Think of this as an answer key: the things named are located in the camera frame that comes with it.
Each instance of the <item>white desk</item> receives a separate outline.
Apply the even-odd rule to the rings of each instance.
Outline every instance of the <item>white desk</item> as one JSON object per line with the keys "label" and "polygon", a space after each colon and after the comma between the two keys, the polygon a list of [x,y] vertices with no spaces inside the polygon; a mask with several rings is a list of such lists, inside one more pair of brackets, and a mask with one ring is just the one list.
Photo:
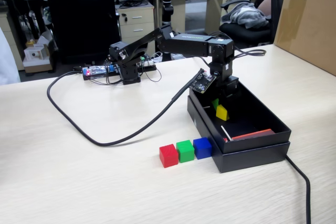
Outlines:
{"label": "white desk", "polygon": [[[336,77],[263,48],[265,57],[235,60],[234,75],[292,129],[288,155],[310,178],[312,223],[334,223]],[[197,58],[157,67],[158,83],[143,75],[138,84],[105,87],[77,75],[51,95],[95,140],[114,141],[154,118],[206,69]],[[200,136],[187,92],[133,140],[102,148],[51,105],[52,80],[0,87],[0,223],[305,223],[306,186],[286,161],[224,174],[212,158],[162,167],[160,146]]]}

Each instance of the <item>green cube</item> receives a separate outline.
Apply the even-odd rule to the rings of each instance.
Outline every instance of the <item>green cube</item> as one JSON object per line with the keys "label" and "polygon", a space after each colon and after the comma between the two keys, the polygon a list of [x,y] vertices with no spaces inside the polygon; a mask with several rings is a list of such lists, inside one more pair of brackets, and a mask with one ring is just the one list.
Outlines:
{"label": "green cube", "polygon": [[176,144],[176,149],[179,154],[178,160],[180,160],[180,163],[194,160],[195,149],[190,140],[178,142]]}

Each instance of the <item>microcontroller board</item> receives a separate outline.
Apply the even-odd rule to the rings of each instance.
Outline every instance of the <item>microcontroller board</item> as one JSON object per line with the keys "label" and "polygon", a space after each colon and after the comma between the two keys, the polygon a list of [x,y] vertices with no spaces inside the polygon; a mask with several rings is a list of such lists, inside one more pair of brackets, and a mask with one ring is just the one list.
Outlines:
{"label": "microcontroller board", "polygon": [[215,80],[216,76],[203,72],[194,80],[190,88],[203,94]]}

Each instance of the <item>black office chair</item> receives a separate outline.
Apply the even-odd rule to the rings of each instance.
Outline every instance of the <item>black office chair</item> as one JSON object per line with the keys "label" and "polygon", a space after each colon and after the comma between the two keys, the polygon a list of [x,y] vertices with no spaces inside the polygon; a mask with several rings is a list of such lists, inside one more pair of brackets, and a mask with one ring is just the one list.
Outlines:
{"label": "black office chair", "polygon": [[120,41],[114,0],[48,0],[63,63],[106,59]]}
{"label": "black office chair", "polygon": [[[255,7],[258,8],[258,6],[263,1],[264,0],[256,0]],[[241,2],[249,1],[230,1],[223,4],[221,7],[224,8],[225,11],[227,11],[231,4],[237,4]],[[259,43],[262,42],[273,43],[278,28],[283,2],[284,0],[271,0],[271,20],[268,26],[260,27],[258,29],[246,29],[244,25],[222,24],[219,30],[230,36],[239,48],[257,46]]]}

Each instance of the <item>red object in box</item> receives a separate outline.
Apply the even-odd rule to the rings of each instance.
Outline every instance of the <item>red object in box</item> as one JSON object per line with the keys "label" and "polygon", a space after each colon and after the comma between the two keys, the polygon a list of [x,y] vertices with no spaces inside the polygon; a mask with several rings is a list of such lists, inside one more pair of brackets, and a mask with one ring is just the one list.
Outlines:
{"label": "red object in box", "polygon": [[160,147],[160,160],[164,168],[177,165],[179,163],[179,153],[173,144]]}

